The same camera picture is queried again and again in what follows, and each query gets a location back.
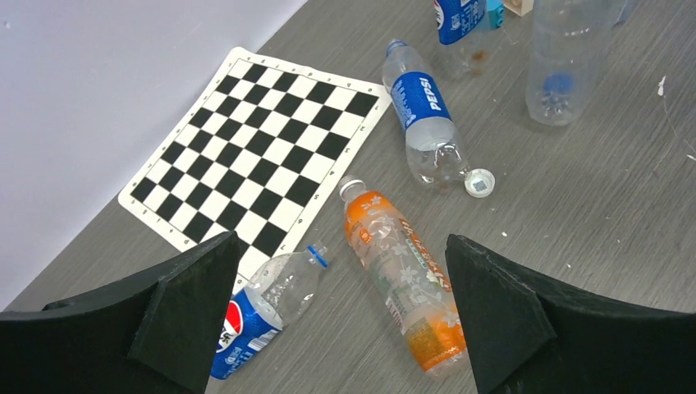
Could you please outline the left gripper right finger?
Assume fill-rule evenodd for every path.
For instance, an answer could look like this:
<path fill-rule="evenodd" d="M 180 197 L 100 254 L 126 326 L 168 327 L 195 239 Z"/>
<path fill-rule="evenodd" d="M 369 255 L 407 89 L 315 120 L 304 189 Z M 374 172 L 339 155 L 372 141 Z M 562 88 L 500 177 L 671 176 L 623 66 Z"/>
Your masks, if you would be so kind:
<path fill-rule="evenodd" d="M 580 289 L 461 235 L 445 256 L 478 392 L 694 392 L 694 314 Z"/>

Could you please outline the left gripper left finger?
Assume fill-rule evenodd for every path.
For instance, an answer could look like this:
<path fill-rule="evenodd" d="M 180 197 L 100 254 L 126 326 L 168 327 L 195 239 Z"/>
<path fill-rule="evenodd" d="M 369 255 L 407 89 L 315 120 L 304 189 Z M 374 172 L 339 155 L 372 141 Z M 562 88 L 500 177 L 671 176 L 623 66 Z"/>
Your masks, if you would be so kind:
<path fill-rule="evenodd" d="M 205 392 L 239 262 L 225 231 L 39 311 L 2 313 L 2 392 Z"/>

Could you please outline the clear plastic bottle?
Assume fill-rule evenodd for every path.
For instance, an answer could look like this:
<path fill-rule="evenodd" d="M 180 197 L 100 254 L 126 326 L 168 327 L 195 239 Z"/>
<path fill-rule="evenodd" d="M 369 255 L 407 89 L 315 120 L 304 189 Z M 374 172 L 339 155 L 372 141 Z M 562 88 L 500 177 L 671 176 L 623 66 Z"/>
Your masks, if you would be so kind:
<path fill-rule="evenodd" d="M 611 28 L 623 1 L 536 1 L 525 102 L 529 115 L 547 126 L 567 126 L 588 106 L 604 63 Z M 574 92 L 564 101 L 543 99 L 543 82 L 570 73 Z"/>

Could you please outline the clear Pepsi bottle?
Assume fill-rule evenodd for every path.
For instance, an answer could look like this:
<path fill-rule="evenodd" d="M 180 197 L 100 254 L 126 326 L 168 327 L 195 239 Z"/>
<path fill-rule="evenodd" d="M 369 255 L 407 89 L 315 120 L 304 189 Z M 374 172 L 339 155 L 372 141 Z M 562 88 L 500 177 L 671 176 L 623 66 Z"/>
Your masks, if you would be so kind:
<path fill-rule="evenodd" d="M 439 42 L 438 61 L 452 79 L 467 73 L 480 74 L 488 55 L 484 35 L 488 32 L 487 1 L 433 1 Z"/>

